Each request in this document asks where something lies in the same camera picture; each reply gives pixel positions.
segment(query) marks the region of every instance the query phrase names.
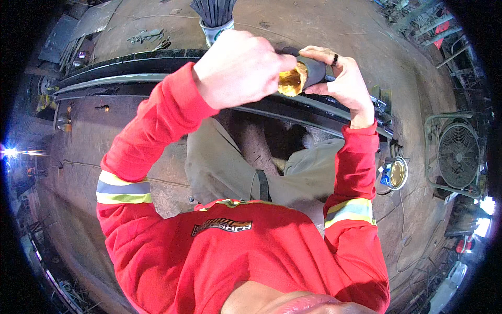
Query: bright light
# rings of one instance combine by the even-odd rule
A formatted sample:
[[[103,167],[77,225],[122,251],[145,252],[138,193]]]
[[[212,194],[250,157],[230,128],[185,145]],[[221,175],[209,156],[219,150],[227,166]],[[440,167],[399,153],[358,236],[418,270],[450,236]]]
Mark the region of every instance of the bright light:
[[[495,201],[493,200],[493,197],[487,196],[484,198],[484,200],[479,201],[479,206],[488,214],[488,215],[493,215],[493,212],[495,211]]]
[[[490,226],[490,218],[480,218],[478,220],[479,225],[477,226],[476,230],[474,230],[474,233],[477,234],[480,237],[485,237],[486,232],[488,231],[488,227]]]
[[[6,148],[2,150],[2,153],[9,157],[15,157],[18,154],[18,151],[15,148]]]

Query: hand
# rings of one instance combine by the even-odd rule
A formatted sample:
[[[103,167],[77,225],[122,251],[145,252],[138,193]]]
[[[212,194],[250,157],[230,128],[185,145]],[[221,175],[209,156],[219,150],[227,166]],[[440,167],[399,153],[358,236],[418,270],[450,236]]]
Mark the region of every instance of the hand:
[[[296,66],[296,58],[275,53],[263,37],[226,30],[193,67],[202,98],[214,109],[259,101],[277,91],[279,72]]]
[[[307,46],[299,51],[300,55],[322,61],[333,68],[336,80],[319,83],[308,87],[306,94],[329,95],[336,98],[342,105],[350,109],[352,129],[366,128],[374,123],[374,107],[369,97],[366,84],[359,67],[353,58],[338,55],[335,65],[332,65],[335,53],[328,48]]]

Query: black strap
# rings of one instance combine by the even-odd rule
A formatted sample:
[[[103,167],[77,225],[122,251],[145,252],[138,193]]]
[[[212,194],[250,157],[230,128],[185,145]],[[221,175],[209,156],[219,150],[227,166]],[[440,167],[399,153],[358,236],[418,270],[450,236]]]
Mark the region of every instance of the black strap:
[[[272,201],[269,194],[269,181],[263,170],[256,170],[258,180],[260,181],[260,200]]]

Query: lips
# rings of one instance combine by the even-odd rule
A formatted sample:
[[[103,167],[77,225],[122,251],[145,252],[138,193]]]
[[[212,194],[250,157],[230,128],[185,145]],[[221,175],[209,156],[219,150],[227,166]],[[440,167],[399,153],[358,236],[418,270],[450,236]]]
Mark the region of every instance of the lips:
[[[317,306],[335,303],[340,303],[340,301],[330,295],[310,294],[289,300],[279,306],[279,308],[274,311],[274,314],[303,314]]]

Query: ring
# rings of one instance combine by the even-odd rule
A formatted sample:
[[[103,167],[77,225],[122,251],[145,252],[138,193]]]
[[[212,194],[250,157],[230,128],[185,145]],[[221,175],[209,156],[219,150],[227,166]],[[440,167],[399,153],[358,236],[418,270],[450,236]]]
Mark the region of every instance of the ring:
[[[335,54],[335,55],[333,56],[333,62],[331,63],[331,65],[332,65],[332,66],[336,66],[336,62],[338,62],[338,55],[337,55],[337,54]]]

